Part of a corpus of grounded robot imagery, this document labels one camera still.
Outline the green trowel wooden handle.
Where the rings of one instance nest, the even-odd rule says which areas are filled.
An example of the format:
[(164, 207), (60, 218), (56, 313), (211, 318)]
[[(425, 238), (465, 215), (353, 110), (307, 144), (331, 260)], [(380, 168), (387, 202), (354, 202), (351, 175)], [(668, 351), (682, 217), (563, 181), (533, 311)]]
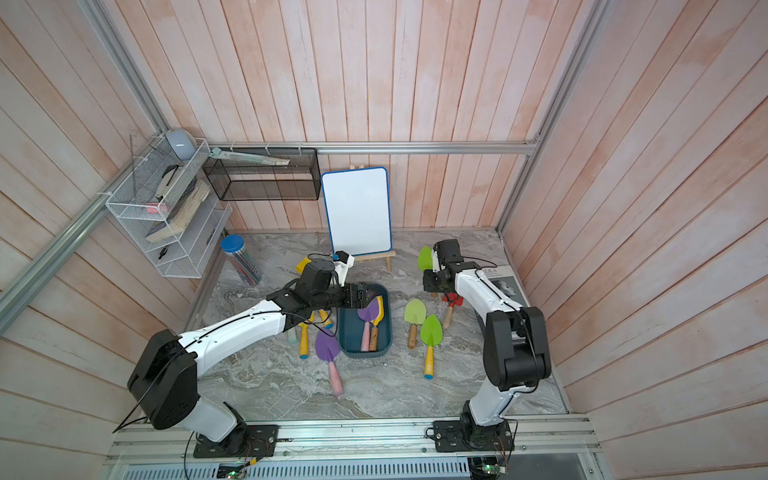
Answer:
[(420, 250), (417, 265), (422, 272), (434, 269), (434, 250), (431, 247), (425, 246)]

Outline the purple trowel pink handle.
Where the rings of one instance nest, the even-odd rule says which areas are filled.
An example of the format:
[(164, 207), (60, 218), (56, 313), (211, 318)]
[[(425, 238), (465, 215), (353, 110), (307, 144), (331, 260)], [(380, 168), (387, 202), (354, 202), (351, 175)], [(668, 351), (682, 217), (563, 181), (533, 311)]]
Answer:
[(369, 351), (371, 327), (375, 323), (379, 314), (382, 312), (382, 297), (376, 296), (367, 307), (359, 309), (358, 317), (363, 321), (363, 333), (361, 336), (360, 350), (362, 352)]

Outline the yellow shovel wooden handle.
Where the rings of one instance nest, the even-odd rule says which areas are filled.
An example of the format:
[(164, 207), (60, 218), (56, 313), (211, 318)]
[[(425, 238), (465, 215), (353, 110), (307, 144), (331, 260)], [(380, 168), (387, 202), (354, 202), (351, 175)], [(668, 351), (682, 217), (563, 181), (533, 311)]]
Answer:
[(369, 304), (369, 317), (371, 324), (371, 333), (369, 338), (369, 350), (375, 352), (378, 348), (379, 329), (378, 325), (384, 317), (384, 302), (382, 296), (377, 296)]

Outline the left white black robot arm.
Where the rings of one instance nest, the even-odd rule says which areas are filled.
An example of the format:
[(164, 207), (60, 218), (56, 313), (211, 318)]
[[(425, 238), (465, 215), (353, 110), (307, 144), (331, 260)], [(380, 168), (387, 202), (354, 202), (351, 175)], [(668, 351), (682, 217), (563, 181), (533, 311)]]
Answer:
[(377, 293), (366, 283), (347, 282), (348, 268), (339, 261), (311, 261), (299, 278), (241, 313), (182, 334), (154, 334), (127, 381), (137, 409), (157, 431), (182, 428), (210, 452), (246, 454), (254, 444), (247, 422), (227, 403), (203, 397), (199, 378), (261, 340), (308, 325), (315, 312), (366, 308)]

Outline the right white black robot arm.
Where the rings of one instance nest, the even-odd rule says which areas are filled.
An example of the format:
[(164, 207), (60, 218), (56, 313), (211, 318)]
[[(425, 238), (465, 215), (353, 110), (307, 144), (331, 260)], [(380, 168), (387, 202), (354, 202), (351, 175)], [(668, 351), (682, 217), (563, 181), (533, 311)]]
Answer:
[(428, 436), (441, 453), (515, 449), (517, 428), (504, 418), (514, 400), (551, 375), (546, 322), (536, 307), (511, 298), (482, 267), (461, 255), (456, 239), (425, 247), (418, 256), (424, 290), (456, 294), (480, 318), (486, 379), (457, 420), (439, 420)]

